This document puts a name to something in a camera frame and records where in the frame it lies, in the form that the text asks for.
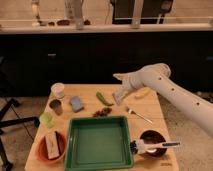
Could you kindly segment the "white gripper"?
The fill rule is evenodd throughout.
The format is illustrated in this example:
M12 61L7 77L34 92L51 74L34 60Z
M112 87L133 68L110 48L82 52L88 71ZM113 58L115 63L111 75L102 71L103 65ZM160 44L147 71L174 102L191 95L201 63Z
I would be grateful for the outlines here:
M114 73L113 76L122 82L121 87L117 89L114 93L124 94L125 92L130 95L135 91L135 88L132 85L131 79L135 76L134 72L130 73Z

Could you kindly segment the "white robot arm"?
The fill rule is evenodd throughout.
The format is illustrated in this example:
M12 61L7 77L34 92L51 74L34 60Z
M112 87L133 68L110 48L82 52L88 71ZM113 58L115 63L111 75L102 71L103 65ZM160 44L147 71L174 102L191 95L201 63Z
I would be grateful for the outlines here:
M142 87L149 87L213 137L213 104L172 82L169 79L170 74L169 66L164 63L146 65L134 72L114 73L113 76L122 84L112 96L120 105L123 99L131 93Z

